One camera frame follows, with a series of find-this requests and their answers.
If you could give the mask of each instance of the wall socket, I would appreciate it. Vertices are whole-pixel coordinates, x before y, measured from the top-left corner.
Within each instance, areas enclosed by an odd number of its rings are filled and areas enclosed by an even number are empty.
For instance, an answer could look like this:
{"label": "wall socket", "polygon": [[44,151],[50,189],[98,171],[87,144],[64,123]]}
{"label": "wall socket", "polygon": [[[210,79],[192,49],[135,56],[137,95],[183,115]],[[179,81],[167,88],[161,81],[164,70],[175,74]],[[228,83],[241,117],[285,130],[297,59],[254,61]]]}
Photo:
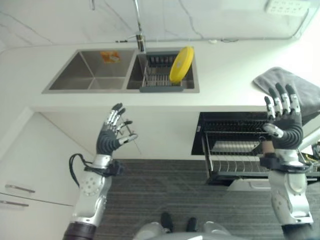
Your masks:
{"label": "wall socket", "polygon": [[265,11],[273,15],[303,17],[310,4],[307,0],[270,0]]}

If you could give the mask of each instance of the yellow plate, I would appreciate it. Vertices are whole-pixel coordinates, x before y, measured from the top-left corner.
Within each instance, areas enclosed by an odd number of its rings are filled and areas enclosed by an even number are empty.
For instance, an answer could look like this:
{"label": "yellow plate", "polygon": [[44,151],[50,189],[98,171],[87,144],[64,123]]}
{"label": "yellow plate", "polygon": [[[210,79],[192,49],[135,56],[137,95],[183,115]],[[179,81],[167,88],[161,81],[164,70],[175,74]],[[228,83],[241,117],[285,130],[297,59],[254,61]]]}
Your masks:
{"label": "yellow plate", "polygon": [[195,55],[195,50],[191,46],[182,48],[176,56],[170,70],[169,79],[173,84],[179,84],[186,76],[192,60]]}

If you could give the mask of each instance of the black shoe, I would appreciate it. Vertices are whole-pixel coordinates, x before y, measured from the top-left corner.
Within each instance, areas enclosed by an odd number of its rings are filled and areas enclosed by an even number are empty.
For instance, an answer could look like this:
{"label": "black shoe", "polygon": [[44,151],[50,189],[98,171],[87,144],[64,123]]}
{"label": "black shoe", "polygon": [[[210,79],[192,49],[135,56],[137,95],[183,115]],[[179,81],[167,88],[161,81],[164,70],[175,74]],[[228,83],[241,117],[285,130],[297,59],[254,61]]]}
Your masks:
{"label": "black shoe", "polygon": [[197,219],[195,217],[189,218],[185,231],[186,232],[196,232],[197,231]]}
{"label": "black shoe", "polygon": [[174,224],[172,223],[172,218],[169,213],[163,212],[161,214],[161,225],[167,230],[167,233],[172,233],[174,231]]}

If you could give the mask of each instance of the white cabinet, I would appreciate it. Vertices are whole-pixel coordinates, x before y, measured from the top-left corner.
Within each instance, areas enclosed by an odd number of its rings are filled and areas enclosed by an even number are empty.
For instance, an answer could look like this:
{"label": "white cabinet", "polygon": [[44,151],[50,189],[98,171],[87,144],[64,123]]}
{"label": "white cabinet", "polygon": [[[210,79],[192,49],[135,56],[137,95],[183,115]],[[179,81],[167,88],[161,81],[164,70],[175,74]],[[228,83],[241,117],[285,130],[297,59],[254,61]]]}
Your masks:
{"label": "white cabinet", "polygon": [[[69,172],[69,158],[74,153],[83,154],[87,161],[93,158],[43,115],[35,113],[0,161],[0,193],[74,205],[79,195]],[[75,161],[78,178],[83,168],[80,160]]]}
{"label": "white cabinet", "polygon": [[[43,114],[91,153],[96,150],[97,136],[108,115],[105,107]],[[124,120],[127,118],[133,121],[130,129],[138,134],[138,138],[115,151],[114,158],[204,160],[204,156],[191,155],[198,111],[129,106],[123,116]]]}
{"label": "white cabinet", "polygon": [[61,240],[73,207],[0,193],[1,240]]}
{"label": "white cabinet", "polygon": [[191,155],[199,112],[165,108],[128,108],[139,137],[142,159],[204,160]]}

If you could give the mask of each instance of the robotic arm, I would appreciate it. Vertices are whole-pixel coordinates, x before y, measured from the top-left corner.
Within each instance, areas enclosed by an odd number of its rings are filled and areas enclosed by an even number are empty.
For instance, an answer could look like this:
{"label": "robotic arm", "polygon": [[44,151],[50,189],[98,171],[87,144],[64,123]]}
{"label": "robotic arm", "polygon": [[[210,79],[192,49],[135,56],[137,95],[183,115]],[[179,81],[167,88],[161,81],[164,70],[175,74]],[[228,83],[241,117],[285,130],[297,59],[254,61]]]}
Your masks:
{"label": "robotic arm", "polygon": [[126,121],[117,125],[121,115],[125,112],[122,106],[121,103],[116,104],[104,121],[96,142],[96,156],[93,163],[88,165],[82,155],[78,154],[85,169],[79,183],[80,196],[63,240],[94,239],[96,228],[106,208],[107,193],[112,182],[111,176],[119,175],[123,169],[119,162],[113,160],[112,153],[123,144],[138,137],[136,134],[131,134],[117,139],[119,130],[132,123]]}
{"label": "robotic arm", "polygon": [[306,198],[306,172],[311,165],[299,161],[297,148],[303,140],[302,118],[298,97],[290,85],[275,85],[266,96],[269,123],[263,128],[272,136],[274,152],[260,158],[260,165],[271,169],[271,203],[284,236],[290,240],[315,239],[313,218]]}

